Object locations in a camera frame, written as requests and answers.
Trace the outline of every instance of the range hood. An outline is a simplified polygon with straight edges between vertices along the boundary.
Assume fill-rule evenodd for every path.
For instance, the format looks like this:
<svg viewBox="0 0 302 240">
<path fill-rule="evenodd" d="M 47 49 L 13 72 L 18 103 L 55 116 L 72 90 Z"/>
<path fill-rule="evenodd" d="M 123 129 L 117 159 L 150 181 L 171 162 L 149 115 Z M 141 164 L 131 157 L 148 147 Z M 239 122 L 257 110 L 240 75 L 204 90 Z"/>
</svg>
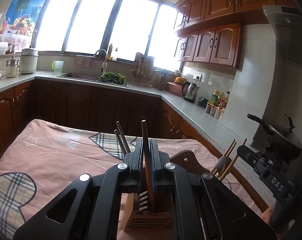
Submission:
<svg viewBox="0 0 302 240">
<path fill-rule="evenodd" d="M 294 7 L 264 5 L 285 61 L 302 66 L 302 13 Z"/>
</svg>

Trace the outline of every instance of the electric kettle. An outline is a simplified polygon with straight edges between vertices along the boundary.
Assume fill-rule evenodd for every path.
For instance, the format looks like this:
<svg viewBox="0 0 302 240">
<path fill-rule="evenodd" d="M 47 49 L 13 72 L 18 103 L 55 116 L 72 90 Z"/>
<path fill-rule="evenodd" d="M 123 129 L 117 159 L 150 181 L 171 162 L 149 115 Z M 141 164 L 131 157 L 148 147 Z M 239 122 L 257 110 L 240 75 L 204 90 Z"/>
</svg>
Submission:
<svg viewBox="0 0 302 240">
<path fill-rule="evenodd" d="M 195 83 L 190 83 L 189 81 L 184 82 L 182 85 L 183 99 L 188 102 L 194 103 L 198 89 L 199 88 Z"/>
</svg>

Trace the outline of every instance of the frying pan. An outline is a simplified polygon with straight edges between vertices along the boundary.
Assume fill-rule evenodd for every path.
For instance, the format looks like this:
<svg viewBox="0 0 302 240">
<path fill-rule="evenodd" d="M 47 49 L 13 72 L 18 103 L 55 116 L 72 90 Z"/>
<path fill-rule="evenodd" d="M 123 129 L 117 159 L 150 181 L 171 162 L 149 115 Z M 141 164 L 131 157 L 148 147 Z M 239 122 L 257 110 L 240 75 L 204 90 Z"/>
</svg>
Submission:
<svg viewBox="0 0 302 240">
<path fill-rule="evenodd" d="M 292 130 L 295 126 L 292 123 L 290 116 L 285 115 L 289 120 L 289 128 L 284 128 L 281 125 L 270 123 L 266 125 L 259 117 L 247 114 L 247 117 L 253 121 L 258 122 L 264 131 L 267 133 L 269 150 L 276 154 L 280 159 L 289 163 L 296 159 L 301 152 L 301 145 L 299 140 L 295 137 Z"/>
</svg>

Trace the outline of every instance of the towel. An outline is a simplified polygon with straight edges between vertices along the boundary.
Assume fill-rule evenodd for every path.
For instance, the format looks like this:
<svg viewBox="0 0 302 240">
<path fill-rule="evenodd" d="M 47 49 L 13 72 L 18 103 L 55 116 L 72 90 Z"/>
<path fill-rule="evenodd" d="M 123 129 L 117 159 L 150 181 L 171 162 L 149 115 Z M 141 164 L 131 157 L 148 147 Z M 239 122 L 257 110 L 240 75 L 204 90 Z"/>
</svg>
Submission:
<svg viewBox="0 0 302 240">
<path fill-rule="evenodd" d="M 82 56 L 76 55 L 75 58 L 75 65 L 81 65 L 83 67 L 88 67 L 91 61 L 91 56 Z"/>
</svg>

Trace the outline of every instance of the sink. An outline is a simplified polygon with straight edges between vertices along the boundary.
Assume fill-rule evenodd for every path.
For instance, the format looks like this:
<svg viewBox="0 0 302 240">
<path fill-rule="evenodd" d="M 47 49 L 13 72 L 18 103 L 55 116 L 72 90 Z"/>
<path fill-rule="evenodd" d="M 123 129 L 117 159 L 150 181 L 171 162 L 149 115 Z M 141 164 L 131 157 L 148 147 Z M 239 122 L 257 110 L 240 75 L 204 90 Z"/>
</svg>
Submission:
<svg viewBox="0 0 302 240">
<path fill-rule="evenodd" d="M 68 73 L 61 75 L 59 77 L 62 78 L 72 78 L 72 79 L 81 79 L 81 80 L 89 80 L 89 81 L 98 81 L 99 77 L 97 76 L 90 76 L 85 74 L 77 74 L 77 73 Z"/>
<path fill-rule="evenodd" d="M 91 76 L 91 75 L 85 75 L 85 74 L 67 73 L 67 74 L 64 74 L 64 75 L 60 75 L 58 77 L 94 81 L 94 82 L 99 82 L 99 83 L 103 83 L 103 84 L 109 84 L 109 85 L 112 85 L 112 86 L 128 87 L 127 84 L 118 85 L 118 84 L 114 84 L 114 83 L 100 82 L 98 76 Z"/>
</svg>

